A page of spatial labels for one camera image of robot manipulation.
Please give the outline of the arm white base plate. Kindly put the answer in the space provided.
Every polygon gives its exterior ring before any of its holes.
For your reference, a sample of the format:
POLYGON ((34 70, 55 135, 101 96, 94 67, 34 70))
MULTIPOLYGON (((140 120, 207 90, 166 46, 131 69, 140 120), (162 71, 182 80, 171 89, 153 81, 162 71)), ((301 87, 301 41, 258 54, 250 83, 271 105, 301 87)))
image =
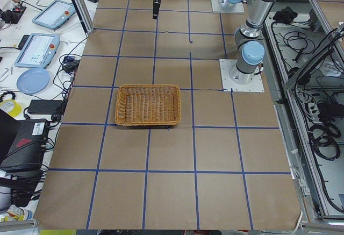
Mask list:
POLYGON ((223 91, 226 92, 264 92, 259 67, 250 74, 237 69, 237 60, 220 59, 220 72, 223 91))
POLYGON ((244 0, 211 0, 213 13, 244 14, 244 0))

